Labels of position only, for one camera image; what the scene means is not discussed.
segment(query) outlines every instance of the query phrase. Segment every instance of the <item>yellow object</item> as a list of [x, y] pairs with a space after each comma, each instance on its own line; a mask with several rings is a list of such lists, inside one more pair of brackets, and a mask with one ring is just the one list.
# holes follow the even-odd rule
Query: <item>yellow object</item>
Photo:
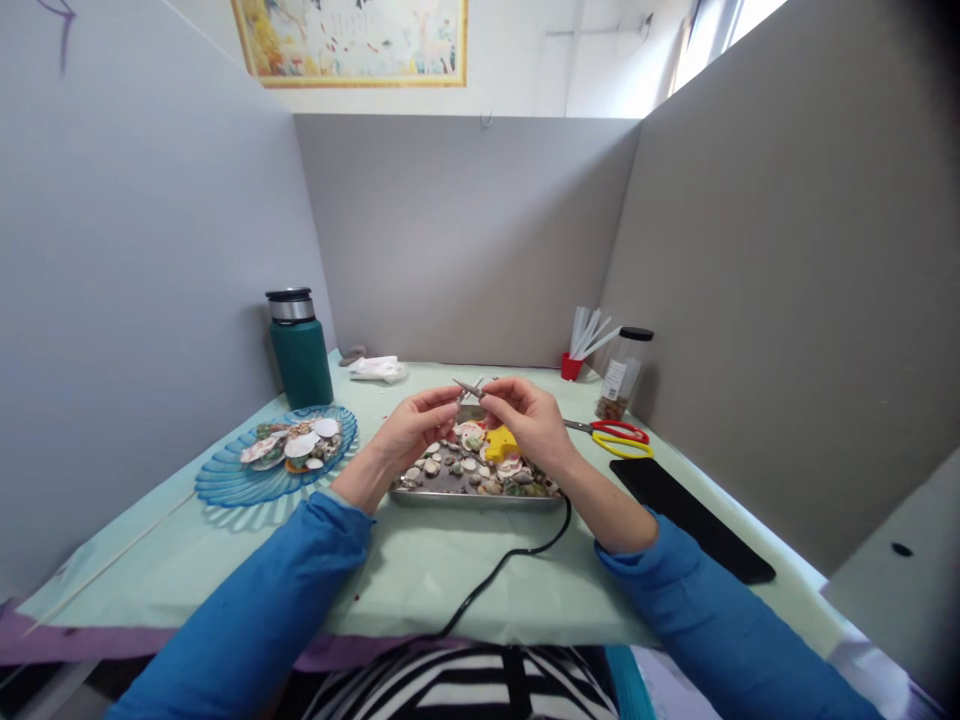
[[[617, 457], [622, 457], [625, 460], [639, 460], [641, 458], [653, 457], [653, 450], [649, 445], [645, 445], [638, 440], [629, 440], [627, 438], [618, 438], [613, 435], [607, 435], [606, 433], [594, 432], [591, 437], [593, 441], [606, 450], [609, 453], [613, 453]], [[614, 445], [626, 445], [627, 447], [637, 448], [642, 450], [643, 453], [631, 454], [619, 448], [613, 447]], [[487, 457], [490, 457], [490, 451], [487, 450]]]
[[506, 460], [507, 455], [511, 453], [520, 453], [517, 439], [513, 437], [512, 432], [507, 430], [506, 425], [501, 425], [496, 430], [488, 430], [487, 442], [490, 443], [490, 447], [487, 448], [486, 458], [497, 464]]

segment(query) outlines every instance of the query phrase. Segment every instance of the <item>gold frame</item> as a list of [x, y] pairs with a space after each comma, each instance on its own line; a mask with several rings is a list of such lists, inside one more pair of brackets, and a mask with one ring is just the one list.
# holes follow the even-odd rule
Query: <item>gold frame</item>
[[317, 88], [423, 88], [423, 87], [466, 87], [467, 86], [467, 37], [469, 36], [469, 0], [460, 0], [460, 13], [463, 22], [460, 23], [459, 46], [463, 48], [463, 57], [460, 67], [462, 78], [448, 80], [443, 75], [423, 75], [411, 79], [385, 80], [381, 78], [324, 78], [324, 77], [289, 77], [283, 75], [257, 75], [253, 66], [250, 43], [247, 37], [247, 23], [244, 20], [242, 0], [230, 0], [233, 7], [233, 18], [237, 23], [237, 33], [240, 35], [240, 46], [243, 49], [243, 61], [247, 72], [268, 90], [310, 90]]

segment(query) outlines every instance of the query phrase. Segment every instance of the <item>blue scalloped dish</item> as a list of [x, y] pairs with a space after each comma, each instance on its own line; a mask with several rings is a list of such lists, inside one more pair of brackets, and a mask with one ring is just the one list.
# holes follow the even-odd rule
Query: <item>blue scalloped dish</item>
[[240, 462], [240, 453], [257, 441], [256, 427], [244, 433], [217, 452], [197, 475], [197, 497], [208, 505], [249, 507], [270, 502], [304, 485], [311, 485], [333, 470], [357, 436], [357, 418], [346, 408], [335, 405], [314, 405], [293, 410], [274, 418], [271, 423], [295, 425], [300, 422], [333, 418], [340, 422], [340, 448], [319, 470], [304, 473], [288, 472], [283, 463], [269, 470], [254, 470]]

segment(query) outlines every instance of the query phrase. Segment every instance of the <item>red and yellow scissors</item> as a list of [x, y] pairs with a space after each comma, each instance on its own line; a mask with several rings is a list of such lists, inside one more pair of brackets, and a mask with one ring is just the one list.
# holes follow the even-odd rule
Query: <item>red and yellow scissors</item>
[[[617, 457], [627, 460], [653, 457], [653, 450], [650, 448], [650, 436], [636, 425], [616, 420], [596, 420], [589, 424], [564, 420], [563, 424], [574, 430], [590, 433], [590, 437], [597, 445]], [[630, 453], [613, 447], [614, 445], [636, 448], [641, 452], [639, 454]]]

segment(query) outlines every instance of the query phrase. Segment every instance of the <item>person's left hand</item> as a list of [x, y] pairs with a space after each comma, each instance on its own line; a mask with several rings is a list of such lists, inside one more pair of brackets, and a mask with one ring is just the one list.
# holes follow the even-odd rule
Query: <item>person's left hand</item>
[[443, 438], [454, 439], [460, 392], [453, 385], [408, 397], [384, 421], [369, 447], [390, 464], [394, 474], [403, 472], [426, 452], [427, 446]]

